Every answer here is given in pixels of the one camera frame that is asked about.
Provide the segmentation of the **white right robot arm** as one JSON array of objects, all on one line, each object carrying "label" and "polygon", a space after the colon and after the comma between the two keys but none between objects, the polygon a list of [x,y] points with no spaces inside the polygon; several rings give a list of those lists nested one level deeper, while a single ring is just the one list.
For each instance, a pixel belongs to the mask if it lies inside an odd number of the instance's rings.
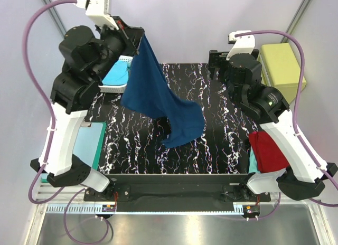
[{"label": "white right robot arm", "polygon": [[293,112],[282,93],[262,84],[257,57],[257,49],[237,54],[210,50],[208,60],[210,78],[219,69],[219,81],[226,84],[232,103],[267,133],[287,161],[286,167],[274,171],[250,173],[240,195],[246,201],[265,192],[281,192],[296,201],[318,197],[337,165],[312,158],[316,151],[301,131],[294,131]]}]

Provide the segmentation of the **dark blue t-shirt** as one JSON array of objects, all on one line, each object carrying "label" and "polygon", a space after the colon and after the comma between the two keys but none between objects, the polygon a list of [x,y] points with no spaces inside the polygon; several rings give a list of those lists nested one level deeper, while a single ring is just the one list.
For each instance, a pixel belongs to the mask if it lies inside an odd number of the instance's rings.
[{"label": "dark blue t-shirt", "polygon": [[162,144],[167,148],[187,144],[203,134],[205,122],[200,105],[180,99],[169,88],[146,36],[140,42],[139,54],[132,60],[121,104],[151,119],[166,117],[171,133]]}]

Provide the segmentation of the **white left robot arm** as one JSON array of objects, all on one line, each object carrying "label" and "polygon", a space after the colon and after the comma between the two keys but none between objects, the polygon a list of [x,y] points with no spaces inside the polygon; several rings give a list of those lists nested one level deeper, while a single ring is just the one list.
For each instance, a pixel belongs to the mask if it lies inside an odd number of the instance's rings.
[{"label": "white left robot arm", "polygon": [[50,95],[55,115],[51,121],[53,139],[43,150],[49,153],[48,159],[45,161],[41,155],[30,162],[36,172],[47,173],[47,181],[53,187],[84,185],[104,201],[113,197],[115,182],[84,163],[73,149],[80,125],[100,92],[103,79],[120,56],[138,54],[145,34],[142,27],[129,26],[119,16],[112,19],[118,29],[108,24],[96,26],[100,34],[96,38],[89,27],[75,26],[59,44],[64,64]]}]

